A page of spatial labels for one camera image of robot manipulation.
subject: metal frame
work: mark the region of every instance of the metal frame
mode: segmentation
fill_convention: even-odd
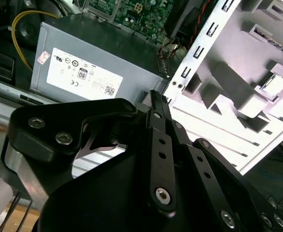
[[[188,85],[240,1],[241,0],[218,0],[191,49],[179,65],[176,73],[166,88],[164,95],[167,97],[170,105],[173,105],[176,98]],[[210,37],[207,33],[209,29],[213,27],[213,23],[217,24],[218,27]]]
[[[8,97],[12,97],[17,99],[18,101],[22,101],[28,104],[53,104],[57,103],[56,101],[52,101],[48,98],[44,98],[38,94],[33,94],[30,92],[26,92],[20,89],[17,89],[13,86],[5,84],[0,81],[0,93],[4,94]]]

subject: white label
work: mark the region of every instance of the white label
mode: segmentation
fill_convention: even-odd
[[[37,61],[39,63],[41,63],[41,65],[43,65],[50,57],[50,54],[47,53],[46,51],[44,51],[40,56],[39,58],[37,59]]]
[[[53,48],[46,82],[89,100],[116,97],[123,77]]]

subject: power supply unit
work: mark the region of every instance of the power supply unit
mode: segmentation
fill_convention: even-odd
[[[162,92],[156,49],[88,14],[43,22],[30,89],[59,102],[124,98],[140,102]]]

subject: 80 plus logo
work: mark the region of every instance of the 80 plus logo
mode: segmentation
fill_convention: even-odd
[[[78,77],[82,80],[85,80],[85,78],[87,78],[87,74],[88,74],[88,70],[80,68]]]

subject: black metal bracket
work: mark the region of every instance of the black metal bracket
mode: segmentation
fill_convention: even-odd
[[[211,143],[190,141],[166,97],[151,100],[147,113],[115,99],[12,114],[2,160],[42,209],[38,230],[283,232],[282,215]],[[76,157],[118,144],[127,150],[72,179]]]

